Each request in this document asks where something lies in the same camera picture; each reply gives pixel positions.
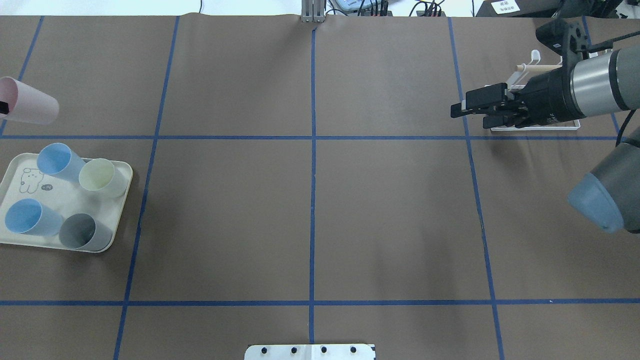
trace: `tray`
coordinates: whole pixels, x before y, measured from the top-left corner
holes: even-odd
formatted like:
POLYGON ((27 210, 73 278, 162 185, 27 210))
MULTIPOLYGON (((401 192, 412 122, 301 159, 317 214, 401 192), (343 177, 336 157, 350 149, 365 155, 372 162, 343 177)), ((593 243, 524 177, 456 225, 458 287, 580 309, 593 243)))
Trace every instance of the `tray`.
POLYGON ((0 183, 0 243, 49 247, 52 249, 72 250, 81 252, 103 252, 113 243, 120 222, 120 215, 124 208, 133 169, 122 161, 112 161, 114 166, 127 179, 127 190, 117 198, 105 198, 93 194, 80 187, 78 183, 70 183, 57 177, 43 175, 36 164, 38 154, 20 154, 11 160, 9 167, 0 183), (58 212, 64 219, 77 213, 87 213, 102 222, 113 233, 111 241, 102 250, 74 250, 64 247, 58 235, 33 236, 15 234, 7 230, 4 217, 11 205, 22 199, 36 199, 43 205, 58 212))

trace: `blue tape line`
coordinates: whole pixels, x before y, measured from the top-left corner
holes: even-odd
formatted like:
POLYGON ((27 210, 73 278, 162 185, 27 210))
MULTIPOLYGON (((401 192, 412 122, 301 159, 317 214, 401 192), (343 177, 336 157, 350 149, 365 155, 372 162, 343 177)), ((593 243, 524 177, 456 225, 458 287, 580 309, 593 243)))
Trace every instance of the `blue tape line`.
MULTIPOLYGON (((453 65, 456 71, 456 81, 458 82, 458 96, 460 97, 460 101, 462 101, 462 80, 460 77, 460 68, 458 67, 458 54, 456 52, 456 39, 453 33, 453 21, 451 18, 447 18, 449 21, 449 36, 451 38, 451 51, 453 53, 453 65)), ((486 277, 489 284, 489 295, 491 296, 492 301, 492 311, 493 311, 493 323, 495 325, 495 337, 498 344, 498 354, 500 356, 500 360, 504 360, 504 347, 502 346, 502 331, 500 329, 500 319, 498 316, 498 307, 495 302, 495 289, 493 287, 493 275, 491 271, 491 261, 489 259, 489 246, 487 246, 486 242, 486 232, 484 230, 484 218, 482 213, 482 205, 480 203, 480 191, 478 190, 477 184, 477 176, 476 176, 476 165, 474 163, 473 151, 471 148, 471 139, 469 135, 469 126, 467 122, 467 117, 462 117, 462 122, 465 127, 465 137, 467 138, 467 154, 469 157, 469 166, 471 167, 471 179, 474 185, 474 195, 476 196, 476 208, 478 212, 478 218, 480 220, 480 229, 482 233, 482 242, 484 247, 484 265, 486 267, 486 277)))
POLYGON ((448 306, 491 305, 491 300, 316 300, 316 306, 448 306))
POLYGON ((465 140, 464 136, 403 136, 403 135, 345 135, 345 136, 317 136, 318 140, 465 140))
POLYGON ((470 135, 469 140, 615 140, 615 136, 477 136, 470 135))
POLYGON ((160 140, 311 140, 311 136, 289 135, 160 135, 160 140))
POLYGON ((160 133, 160 126, 162 123, 162 114, 164 108, 164 99, 166 97, 166 89, 169 85, 169 76, 171 74, 171 64, 173 61, 173 51, 175 49, 175 39, 178 34, 178 24, 180 23, 180 17, 175 17, 175 25, 173 26, 173 36, 171 39, 171 49, 169 50, 169 59, 166 64, 166 72, 164 75, 164 85, 162 89, 162 96, 160 98, 160 105, 158 109, 158 118, 156 121, 156 132, 154 135, 154 143, 151 146, 151 155, 149 157, 149 165, 147 169, 147 178, 145 180, 145 189, 142 195, 142 202, 140 205, 140 215, 138 216, 138 227, 136 229, 136 239, 133 244, 133 251, 131 253, 131 262, 129 263, 129 275, 127 276, 127 286, 125 289, 124 303, 122 304, 122 314, 120 315, 120 325, 118 326, 118 336, 116 338, 116 345, 113 352, 113 359, 118 360, 120 356, 120 345, 122 344, 122 334, 124 332, 124 325, 127 319, 127 307, 129 306, 129 295, 131 294, 131 283, 133 281, 133 273, 136 268, 136 257, 138 255, 138 245, 140 244, 140 234, 142 232, 142 219, 145 214, 147 206, 147 196, 149 192, 149 181, 151 179, 151 171, 154 167, 154 159, 156 157, 156 148, 158 143, 158 136, 160 133))
POLYGON ((154 301, 140 300, 129 301, 129 306, 308 306, 307 300, 247 300, 247 301, 209 301, 209 300, 187 300, 187 301, 154 301))
POLYGON ((36 27, 36 32, 35 34, 33 34, 31 45, 29 45, 29 51, 27 51, 27 57, 24 59, 24 63, 22 64, 22 68, 20 69, 20 75, 18 75, 18 81, 22 81, 22 78, 24 77, 24 72, 27 71, 27 64, 29 63, 29 59, 31 59, 33 48, 36 46, 36 41, 38 40, 38 35, 40 34, 40 28, 42 28, 43 21, 44 21, 44 16, 41 16, 40 20, 38 21, 38 26, 36 27))
POLYGON ((618 125, 618 119, 616 118, 616 114, 611 113, 611 120, 613 120, 613 127, 616 128, 616 134, 619 133, 620 132, 620 126, 618 125))
POLYGON ((311 207, 309 229, 309 343, 315 342, 316 298, 316 30, 311 31, 311 207))
POLYGON ((582 16, 582 27, 584 28, 584 34, 587 35, 587 42, 591 45, 591 34, 589 33, 589 26, 587 25, 587 17, 582 16))
POLYGON ((57 139, 57 140, 153 140, 153 135, 3 135, 7 140, 34 140, 34 139, 57 139))
POLYGON ((0 300, 0 306, 122 306, 122 301, 0 300))
MULTIPOLYGON (((33 34, 33 38, 31 39, 31 45, 29 45, 29 51, 27 51, 27 56, 24 58, 24 62, 22 63, 22 68, 20 69, 20 74, 18 75, 18 81, 22 81, 22 77, 24 77, 24 72, 27 71, 27 64, 29 63, 29 59, 31 59, 31 53, 33 53, 33 48, 36 46, 36 41, 38 40, 38 35, 40 34, 40 28, 42 28, 42 22, 44 21, 44 16, 40 17, 38 21, 38 26, 36 27, 36 32, 33 34)), ((2 120, 2 124, 0 125, 0 136, 4 133, 4 128, 6 127, 6 119, 2 120)))
MULTIPOLYGON (((639 298, 584 299, 496 299, 493 300, 130 300, 131 306, 166 307, 251 307, 251 306, 477 306, 477 305, 579 305, 640 304, 639 298)), ((0 300, 0 306, 122 306, 108 300, 0 300)))
MULTIPOLYGON (((154 135, 2 135, 6 140, 155 140, 154 135)), ((615 136, 505 136, 505 135, 470 135, 470 136, 403 136, 403 135, 318 135, 316 140, 587 140, 610 141, 615 136)), ((159 135, 158 140, 313 140, 313 136, 289 135, 159 135)))
POLYGON ((498 305, 553 305, 553 304, 640 304, 640 299, 502 299, 496 300, 498 305))

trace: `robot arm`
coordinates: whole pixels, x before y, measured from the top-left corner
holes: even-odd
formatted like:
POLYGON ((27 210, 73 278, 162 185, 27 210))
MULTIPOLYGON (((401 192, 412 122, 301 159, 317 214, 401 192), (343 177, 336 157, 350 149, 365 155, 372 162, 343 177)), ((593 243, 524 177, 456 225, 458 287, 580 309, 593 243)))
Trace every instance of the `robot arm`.
POLYGON ((640 45, 595 58, 588 53, 612 43, 589 46, 576 22, 553 20, 536 30, 536 38, 563 57, 562 67, 529 80, 521 90, 505 83, 467 92, 451 106, 451 117, 485 114, 483 127, 527 127, 573 121, 595 115, 640 108, 640 45))
MULTIPOLYGON (((451 106, 451 117, 485 114, 483 127, 489 129, 638 109, 640 45, 588 58, 588 53, 611 49, 614 41, 634 35, 640 33, 589 46, 580 24, 553 20, 536 30, 536 38, 563 57, 561 68, 534 76, 521 90, 508 90, 506 83, 471 90, 451 106)), ((568 200, 605 232, 640 233, 640 128, 588 173, 568 200)))

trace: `label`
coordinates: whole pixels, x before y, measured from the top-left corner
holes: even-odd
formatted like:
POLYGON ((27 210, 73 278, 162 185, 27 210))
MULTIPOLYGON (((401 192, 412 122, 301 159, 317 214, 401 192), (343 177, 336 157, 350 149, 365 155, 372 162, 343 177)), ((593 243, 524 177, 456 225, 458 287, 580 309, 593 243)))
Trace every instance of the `label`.
POLYGON ((495 13, 515 13, 519 12, 520 8, 516 0, 502 0, 491 3, 495 13))

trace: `pink cup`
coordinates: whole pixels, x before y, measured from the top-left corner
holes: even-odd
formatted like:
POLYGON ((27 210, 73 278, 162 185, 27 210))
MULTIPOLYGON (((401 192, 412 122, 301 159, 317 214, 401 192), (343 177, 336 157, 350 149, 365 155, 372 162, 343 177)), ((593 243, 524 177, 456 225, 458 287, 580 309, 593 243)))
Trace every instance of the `pink cup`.
POLYGON ((16 79, 0 78, 0 101, 9 105, 9 113, 0 113, 0 119, 50 124, 58 117, 60 106, 53 97, 16 79))

